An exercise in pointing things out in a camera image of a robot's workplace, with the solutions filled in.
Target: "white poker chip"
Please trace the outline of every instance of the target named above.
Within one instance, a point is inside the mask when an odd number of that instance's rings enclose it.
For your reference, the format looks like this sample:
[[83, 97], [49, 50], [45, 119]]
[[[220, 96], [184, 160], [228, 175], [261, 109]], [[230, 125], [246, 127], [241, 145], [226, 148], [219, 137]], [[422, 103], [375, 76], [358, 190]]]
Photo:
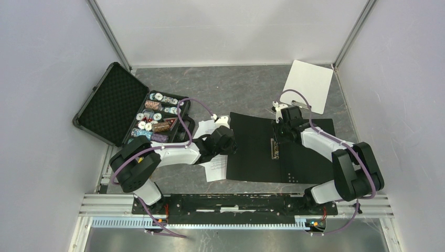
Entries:
[[156, 113], [153, 115], [153, 120], [159, 121], [160, 119], [162, 119], [162, 115], [160, 113]]
[[139, 129], [141, 129], [141, 130], [143, 130], [143, 129], [145, 129], [145, 125], [146, 125], [147, 123], [145, 123], [144, 121], [140, 121], [138, 124], [137, 124], [137, 127], [139, 128]]
[[156, 98], [156, 100], [158, 100], [158, 101], [162, 100], [163, 97], [164, 97], [164, 96], [163, 96], [161, 93], [156, 93], [156, 94], [154, 95], [154, 98]]
[[146, 123], [145, 124], [145, 130], [146, 131], [151, 131], [152, 130], [152, 124], [151, 123]]
[[136, 120], [138, 120], [138, 121], [141, 121], [142, 119], [144, 119], [144, 114], [143, 113], [138, 113], [137, 115], [136, 115]]

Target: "gray tabletop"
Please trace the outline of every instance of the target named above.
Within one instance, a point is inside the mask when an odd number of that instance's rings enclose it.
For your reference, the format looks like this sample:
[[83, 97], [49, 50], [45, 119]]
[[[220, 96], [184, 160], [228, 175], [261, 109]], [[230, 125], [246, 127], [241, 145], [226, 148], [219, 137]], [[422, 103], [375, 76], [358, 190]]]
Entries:
[[[290, 68], [291, 65], [147, 68], [138, 69], [136, 77], [151, 90], [197, 98], [217, 115], [236, 112], [273, 119], [272, 101], [283, 90]], [[189, 116], [197, 124], [199, 121], [210, 119], [208, 112], [197, 103], [192, 103]], [[309, 117], [306, 110], [303, 110], [303, 117]], [[357, 141], [335, 76], [331, 81], [324, 114], [313, 114], [313, 118], [332, 118], [339, 138], [351, 142]], [[200, 165], [159, 167], [151, 179], [164, 194], [298, 193], [310, 186], [231, 180], [208, 183], [204, 167]], [[122, 193], [122, 190], [119, 186], [110, 185], [108, 193]]]

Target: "open black case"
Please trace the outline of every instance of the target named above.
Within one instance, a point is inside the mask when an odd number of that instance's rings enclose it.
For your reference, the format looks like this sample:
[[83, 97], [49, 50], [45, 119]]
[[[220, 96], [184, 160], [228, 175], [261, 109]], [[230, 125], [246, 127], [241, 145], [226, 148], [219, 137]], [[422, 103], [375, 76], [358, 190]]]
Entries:
[[[72, 122], [77, 128], [84, 130], [107, 144], [121, 147], [132, 138], [131, 131], [137, 127], [136, 115], [145, 109], [145, 102], [150, 100], [150, 94], [160, 93], [178, 101], [186, 98], [175, 94], [151, 90], [125, 70], [119, 63], [109, 65], [99, 83], [93, 87], [92, 93], [83, 104]], [[157, 101], [163, 107], [176, 107], [176, 105]], [[179, 112], [184, 122], [192, 132], [195, 122], [188, 116], [190, 101], [185, 101]], [[162, 115], [162, 122], [167, 118], [177, 118], [178, 115], [155, 111]], [[188, 135], [183, 133], [184, 128], [179, 120], [169, 131], [158, 132], [167, 135], [167, 142], [188, 141]]]

